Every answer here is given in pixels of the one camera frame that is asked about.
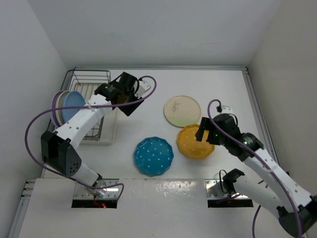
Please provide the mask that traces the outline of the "yellow dotted plate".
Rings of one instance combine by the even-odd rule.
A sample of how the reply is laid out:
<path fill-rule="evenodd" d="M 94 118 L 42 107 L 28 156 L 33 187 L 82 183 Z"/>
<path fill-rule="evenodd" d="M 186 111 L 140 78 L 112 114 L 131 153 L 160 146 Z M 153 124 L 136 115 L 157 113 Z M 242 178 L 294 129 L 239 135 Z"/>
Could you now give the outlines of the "yellow dotted plate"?
<path fill-rule="evenodd" d="M 188 125 L 181 129 L 177 136 L 177 146 L 185 157 L 202 160 L 206 159 L 215 150 L 215 146 L 206 141 L 209 135 L 208 132 L 204 133 L 202 141 L 197 141 L 196 133 L 198 129 L 198 124 Z"/>

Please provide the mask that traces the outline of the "cream plate with plant motif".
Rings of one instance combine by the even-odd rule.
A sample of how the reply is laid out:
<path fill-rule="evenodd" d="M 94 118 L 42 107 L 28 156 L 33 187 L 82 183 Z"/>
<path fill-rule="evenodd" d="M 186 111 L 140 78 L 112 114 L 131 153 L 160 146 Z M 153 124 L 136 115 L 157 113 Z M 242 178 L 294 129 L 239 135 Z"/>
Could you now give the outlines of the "cream plate with plant motif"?
<path fill-rule="evenodd" d="M 171 125 L 183 128 L 196 124 L 201 118 L 202 110 L 200 104 L 194 98 L 179 95 L 165 103 L 163 114 Z"/>

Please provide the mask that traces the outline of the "light blue plate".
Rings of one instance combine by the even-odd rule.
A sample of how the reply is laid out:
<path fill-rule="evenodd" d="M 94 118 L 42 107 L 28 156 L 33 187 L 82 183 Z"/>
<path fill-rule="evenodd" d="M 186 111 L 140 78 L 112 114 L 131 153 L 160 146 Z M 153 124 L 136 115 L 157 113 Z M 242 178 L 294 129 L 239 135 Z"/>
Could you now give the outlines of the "light blue plate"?
<path fill-rule="evenodd" d="M 79 107 L 85 105 L 84 97 L 77 91 L 67 92 L 62 102 L 62 107 Z M 68 122 L 78 111 L 78 108 L 63 109 L 61 113 L 64 122 Z"/>

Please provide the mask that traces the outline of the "teal dotted plate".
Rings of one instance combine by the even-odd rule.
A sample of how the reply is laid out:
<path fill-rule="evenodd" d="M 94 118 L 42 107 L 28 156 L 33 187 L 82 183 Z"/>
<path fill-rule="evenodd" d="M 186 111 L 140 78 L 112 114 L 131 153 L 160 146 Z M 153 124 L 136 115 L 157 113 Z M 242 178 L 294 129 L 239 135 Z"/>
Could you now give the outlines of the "teal dotted plate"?
<path fill-rule="evenodd" d="M 163 175 L 171 167 L 174 153 L 165 139 L 154 136 L 137 144 L 133 158 L 140 173 L 155 177 Z"/>

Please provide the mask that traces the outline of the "purple plate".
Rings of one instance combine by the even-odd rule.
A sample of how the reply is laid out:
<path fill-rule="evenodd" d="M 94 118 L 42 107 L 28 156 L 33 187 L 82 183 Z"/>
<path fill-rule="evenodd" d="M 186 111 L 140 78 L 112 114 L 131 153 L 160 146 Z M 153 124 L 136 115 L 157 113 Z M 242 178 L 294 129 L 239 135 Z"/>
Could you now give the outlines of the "purple plate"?
<path fill-rule="evenodd" d="M 63 106 L 63 97 L 65 96 L 66 91 L 58 91 L 56 94 L 53 96 L 52 103 L 51 103 L 51 108 L 59 108 Z M 51 120 L 55 127 L 60 127 L 64 124 L 64 120 L 62 118 L 62 112 L 61 110 L 57 111 L 52 111 L 51 112 Z"/>

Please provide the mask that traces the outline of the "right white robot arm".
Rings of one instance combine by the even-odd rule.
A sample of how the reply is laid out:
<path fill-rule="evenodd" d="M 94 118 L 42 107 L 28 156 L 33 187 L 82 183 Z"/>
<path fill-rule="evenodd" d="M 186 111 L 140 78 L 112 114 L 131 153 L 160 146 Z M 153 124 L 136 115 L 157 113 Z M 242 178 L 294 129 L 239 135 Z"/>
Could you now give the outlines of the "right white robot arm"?
<path fill-rule="evenodd" d="M 258 174 L 267 188 L 251 181 L 239 169 L 229 171 L 219 182 L 222 194 L 246 195 L 268 210 L 282 228 L 299 238 L 317 222 L 317 197 L 300 187 L 270 156 L 264 145 L 251 133 L 241 133 L 230 114 L 213 119 L 203 117 L 196 140 L 224 146 L 229 154 Z"/>

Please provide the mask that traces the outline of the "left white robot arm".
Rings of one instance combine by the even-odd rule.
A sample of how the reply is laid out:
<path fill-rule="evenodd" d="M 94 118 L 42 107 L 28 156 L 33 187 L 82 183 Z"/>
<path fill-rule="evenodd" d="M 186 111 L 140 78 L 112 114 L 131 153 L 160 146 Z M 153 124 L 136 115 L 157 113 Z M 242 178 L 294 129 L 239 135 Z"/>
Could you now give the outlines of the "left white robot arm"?
<path fill-rule="evenodd" d="M 73 112 L 74 115 L 54 131 L 42 134 L 42 160 L 46 169 L 85 186 L 93 194 L 107 189 L 100 182 L 102 176 L 82 162 L 76 149 L 102 118 L 116 108 L 130 116 L 155 89 L 143 77 L 123 72 L 115 80 L 100 84 L 83 104 L 53 108 L 53 112 Z"/>

